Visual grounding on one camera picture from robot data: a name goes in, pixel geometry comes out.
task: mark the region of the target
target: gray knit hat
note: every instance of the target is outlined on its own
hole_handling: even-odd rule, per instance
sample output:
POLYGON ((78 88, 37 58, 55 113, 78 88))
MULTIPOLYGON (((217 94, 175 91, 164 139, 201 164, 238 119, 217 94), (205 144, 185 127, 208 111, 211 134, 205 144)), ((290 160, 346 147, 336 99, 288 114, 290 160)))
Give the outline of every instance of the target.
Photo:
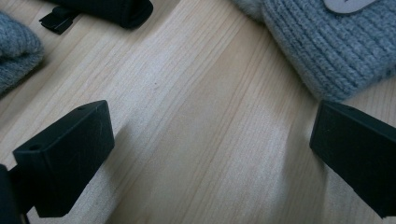
POLYGON ((396 74, 396 0, 340 15, 323 0, 234 0, 264 21, 319 99, 344 101, 396 74))
POLYGON ((43 52, 29 28, 0 12, 0 95, 36 67, 43 52))

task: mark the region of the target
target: gray fabric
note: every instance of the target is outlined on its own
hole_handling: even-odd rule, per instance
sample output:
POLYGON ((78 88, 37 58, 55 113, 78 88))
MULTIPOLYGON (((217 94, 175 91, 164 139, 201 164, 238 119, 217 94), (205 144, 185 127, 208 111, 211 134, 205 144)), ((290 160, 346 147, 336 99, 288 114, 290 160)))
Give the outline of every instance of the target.
POLYGON ((379 0, 350 15, 331 12, 322 0, 234 1, 256 20, 263 18, 319 99, 344 101, 396 74, 395 0, 379 0), (247 2, 262 14, 248 11, 247 2))
POLYGON ((39 64, 43 51, 29 28, 0 12, 0 95, 39 64))

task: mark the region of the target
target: gray wool glove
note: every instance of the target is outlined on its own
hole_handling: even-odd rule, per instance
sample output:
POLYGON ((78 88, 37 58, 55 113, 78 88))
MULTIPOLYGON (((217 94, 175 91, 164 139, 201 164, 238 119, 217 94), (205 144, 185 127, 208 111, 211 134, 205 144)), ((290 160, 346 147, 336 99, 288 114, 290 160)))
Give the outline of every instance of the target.
POLYGON ((29 28, 0 12, 0 95, 35 68, 43 54, 40 40, 29 28))
POLYGON ((233 0, 265 22, 319 99, 341 102, 396 74, 396 1, 341 15, 323 0, 233 0))

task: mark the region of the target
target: black rolled fabric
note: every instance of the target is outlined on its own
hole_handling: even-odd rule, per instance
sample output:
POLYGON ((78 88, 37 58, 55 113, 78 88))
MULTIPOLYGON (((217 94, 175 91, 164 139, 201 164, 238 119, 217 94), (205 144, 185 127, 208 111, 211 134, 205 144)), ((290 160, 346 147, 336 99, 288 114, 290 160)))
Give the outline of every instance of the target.
POLYGON ((123 28, 136 28, 151 15, 149 0, 47 0, 93 16, 112 21, 123 28))

